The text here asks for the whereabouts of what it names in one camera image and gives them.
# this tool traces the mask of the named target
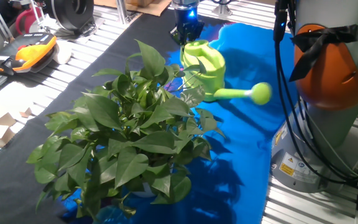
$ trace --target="wooden block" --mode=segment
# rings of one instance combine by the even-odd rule
[[[23,118],[28,118],[32,114],[29,106],[20,106],[19,113]]]
[[[14,135],[8,125],[0,125],[0,147],[4,147]]]
[[[16,123],[16,120],[12,117],[12,115],[8,112],[8,110],[0,106],[0,125],[12,126]]]

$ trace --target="plant pot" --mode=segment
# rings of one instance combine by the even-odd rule
[[[153,194],[152,189],[150,189],[149,183],[143,183],[144,192],[132,192],[132,194],[142,197],[142,198],[149,198],[155,197],[156,195]]]

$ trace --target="black strap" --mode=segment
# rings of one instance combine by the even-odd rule
[[[292,38],[292,42],[304,53],[292,71],[290,82],[307,76],[317,62],[325,44],[358,41],[358,25],[333,27],[305,32]]]

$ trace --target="warning label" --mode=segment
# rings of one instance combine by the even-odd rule
[[[280,165],[280,170],[284,173],[290,175],[296,180],[300,180],[306,183],[314,184],[316,183],[318,176],[310,171],[307,166],[302,161],[299,161],[297,158],[285,153],[284,159]]]

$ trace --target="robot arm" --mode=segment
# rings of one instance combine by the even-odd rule
[[[180,46],[192,42],[200,37],[204,22],[197,18],[197,6],[199,0],[173,0],[175,9],[176,26],[171,30],[172,39]]]

